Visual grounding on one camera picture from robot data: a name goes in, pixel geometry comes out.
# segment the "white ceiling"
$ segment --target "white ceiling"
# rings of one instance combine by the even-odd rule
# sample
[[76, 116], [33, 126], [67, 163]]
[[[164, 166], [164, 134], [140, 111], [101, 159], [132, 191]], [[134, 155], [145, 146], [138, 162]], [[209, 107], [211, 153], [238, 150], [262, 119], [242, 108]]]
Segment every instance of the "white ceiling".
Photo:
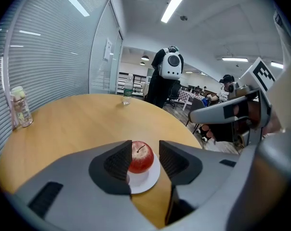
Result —
[[[155, 57], [155, 54], [156, 54], [155, 52], [151, 52], [151, 51], [145, 51], [145, 50], [130, 48], [130, 47], [123, 47], [121, 62], [128, 63], [128, 64], [140, 64], [140, 62], [144, 62], [146, 67], [152, 67], [151, 64]], [[144, 61], [141, 59], [141, 57], [144, 55], [149, 57], [149, 61]], [[183, 67], [183, 73], [184, 72], [201, 73], [201, 71], [199, 71], [198, 69], [185, 63]]]
[[[193, 66], [205, 73], [208, 68], [220, 75], [239, 77], [258, 56], [268, 64], [282, 62], [272, 1], [183, 0], [165, 24], [160, 19], [169, 1], [123, 0], [128, 33], [137, 32], [155, 40], [174, 39], [180, 45], [184, 62], [186, 55], [193, 55], [207, 64], [207, 67]], [[180, 20], [181, 15], [188, 20]], [[249, 63], [223, 62], [223, 56], [247, 57]]]

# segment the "ceiling light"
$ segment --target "ceiling light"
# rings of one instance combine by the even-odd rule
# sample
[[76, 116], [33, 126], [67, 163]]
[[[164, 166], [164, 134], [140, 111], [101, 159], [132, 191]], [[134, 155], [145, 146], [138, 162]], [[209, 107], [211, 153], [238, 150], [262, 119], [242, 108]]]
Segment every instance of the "ceiling light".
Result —
[[171, 0], [170, 3], [168, 4], [168, 7], [167, 7], [161, 21], [164, 23], [167, 23], [181, 2], [182, 2], [182, 0]]
[[144, 61], [149, 61], [149, 57], [148, 56], [143, 56], [141, 59], [144, 60]]
[[227, 58], [227, 57], [223, 57], [222, 58], [223, 61], [234, 61], [234, 62], [248, 62], [247, 58]]
[[27, 32], [27, 31], [23, 31], [23, 30], [19, 30], [20, 33], [25, 33], [25, 34], [32, 34], [32, 35], [36, 35], [36, 36], [40, 36], [39, 33], [32, 33], [32, 32]]
[[76, 9], [78, 9], [78, 11], [80, 12], [80, 13], [82, 13], [82, 15], [84, 16], [84, 17], [86, 17], [86, 16], [89, 16], [89, 14], [88, 14], [88, 12], [84, 9], [84, 7], [77, 1], [77, 0], [69, 0], [70, 1], [70, 3], [71, 4], [73, 4], [74, 5], [74, 7], [76, 8]]
[[284, 68], [283, 64], [279, 64], [279, 63], [275, 63], [275, 62], [271, 62], [271, 66], [273, 67], [279, 67], [279, 68]]

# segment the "white plate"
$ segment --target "white plate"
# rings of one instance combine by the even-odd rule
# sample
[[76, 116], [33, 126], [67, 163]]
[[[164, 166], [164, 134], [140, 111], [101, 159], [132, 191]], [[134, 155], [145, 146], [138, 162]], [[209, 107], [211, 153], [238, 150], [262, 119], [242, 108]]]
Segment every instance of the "white plate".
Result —
[[159, 159], [154, 154], [154, 162], [146, 172], [141, 174], [134, 174], [128, 171], [127, 174], [130, 177], [130, 182], [128, 184], [131, 188], [132, 194], [143, 193], [153, 187], [159, 179]]

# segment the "red apple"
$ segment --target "red apple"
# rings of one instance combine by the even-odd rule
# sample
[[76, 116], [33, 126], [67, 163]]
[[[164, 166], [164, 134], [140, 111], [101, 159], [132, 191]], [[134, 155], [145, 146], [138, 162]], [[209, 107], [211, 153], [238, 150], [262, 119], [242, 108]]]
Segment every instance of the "red apple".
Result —
[[128, 170], [140, 174], [146, 172], [154, 162], [154, 154], [150, 146], [142, 141], [132, 143], [132, 162]]

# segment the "wooden table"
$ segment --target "wooden table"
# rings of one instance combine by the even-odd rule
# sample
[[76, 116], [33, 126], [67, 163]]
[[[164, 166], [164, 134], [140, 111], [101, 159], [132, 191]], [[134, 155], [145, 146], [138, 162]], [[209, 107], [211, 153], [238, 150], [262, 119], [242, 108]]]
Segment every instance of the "wooden table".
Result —
[[[117, 141], [144, 141], [159, 157], [159, 140], [200, 148], [194, 135], [174, 116], [144, 101], [87, 94], [46, 104], [33, 123], [14, 131], [0, 157], [0, 186], [14, 193], [25, 181], [58, 158]], [[156, 227], [164, 227], [171, 182], [161, 166], [156, 185], [132, 196], [132, 202]]]

